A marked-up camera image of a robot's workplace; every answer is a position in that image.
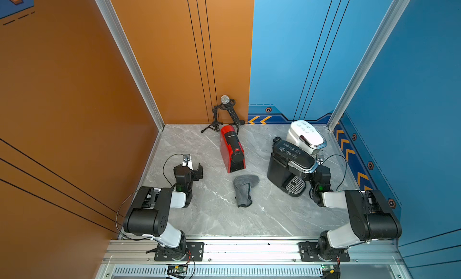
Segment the red coffee machine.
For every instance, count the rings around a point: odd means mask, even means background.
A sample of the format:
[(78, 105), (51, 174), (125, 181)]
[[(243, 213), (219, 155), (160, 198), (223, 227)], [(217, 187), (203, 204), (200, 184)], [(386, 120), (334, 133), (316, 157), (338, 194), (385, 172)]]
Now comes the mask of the red coffee machine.
[(224, 126), (220, 131), (220, 152), (228, 173), (246, 168), (242, 144), (233, 126)]

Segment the grey wiping cloth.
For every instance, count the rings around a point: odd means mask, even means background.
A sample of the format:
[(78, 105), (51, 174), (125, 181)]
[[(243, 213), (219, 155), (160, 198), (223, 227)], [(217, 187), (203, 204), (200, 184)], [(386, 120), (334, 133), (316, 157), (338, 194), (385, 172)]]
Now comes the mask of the grey wiping cloth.
[(259, 184), (257, 175), (240, 175), (234, 179), (237, 207), (247, 208), (252, 205), (251, 189)]

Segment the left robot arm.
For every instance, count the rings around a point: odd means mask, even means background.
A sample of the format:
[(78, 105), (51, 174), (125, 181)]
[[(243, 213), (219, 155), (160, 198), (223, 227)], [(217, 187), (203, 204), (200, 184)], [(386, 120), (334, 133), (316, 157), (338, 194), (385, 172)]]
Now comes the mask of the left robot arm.
[(193, 259), (197, 245), (188, 246), (185, 233), (169, 223), (174, 208), (187, 208), (193, 198), (193, 183), (203, 178), (203, 167), (174, 167), (176, 184), (171, 187), (141, 187), (124, 219), (125, 232), (155, 241), (158, 246), (146, 251), (156, 261), (188, 261)]

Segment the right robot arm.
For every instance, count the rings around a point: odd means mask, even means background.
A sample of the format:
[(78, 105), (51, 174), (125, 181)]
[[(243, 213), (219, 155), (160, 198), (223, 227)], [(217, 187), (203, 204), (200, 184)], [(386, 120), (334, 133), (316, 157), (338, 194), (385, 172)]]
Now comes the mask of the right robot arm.
[(321, 233), (316, 247), (319, 258), (335, 260), (351, 246), (400, 238), (400, 221), (379, 190), (333, 191), (330, 180), (330, 169), (318, 166), (310, 180), (312, 199), (319, 207), (346, 210), (349, 222)]

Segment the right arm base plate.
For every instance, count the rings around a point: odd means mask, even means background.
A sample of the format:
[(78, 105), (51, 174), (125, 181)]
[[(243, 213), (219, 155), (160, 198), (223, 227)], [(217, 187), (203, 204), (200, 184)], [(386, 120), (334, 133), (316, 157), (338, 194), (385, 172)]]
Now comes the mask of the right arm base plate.
[(298, 251), (302, 262), (350, 262), (347, 249), (334, 249), (329, 245), (320, 247), (317, 242), (298, 243)]

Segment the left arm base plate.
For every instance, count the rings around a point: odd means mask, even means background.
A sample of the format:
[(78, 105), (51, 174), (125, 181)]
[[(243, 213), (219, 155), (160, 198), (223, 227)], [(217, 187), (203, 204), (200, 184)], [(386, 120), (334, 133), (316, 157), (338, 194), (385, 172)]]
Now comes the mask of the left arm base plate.
[(154, 260), (156, 262), (179, 261), (201, 262), (203, 260), (205, 244), (200, 241), (187, 241), (177, 248), (157, 247)]

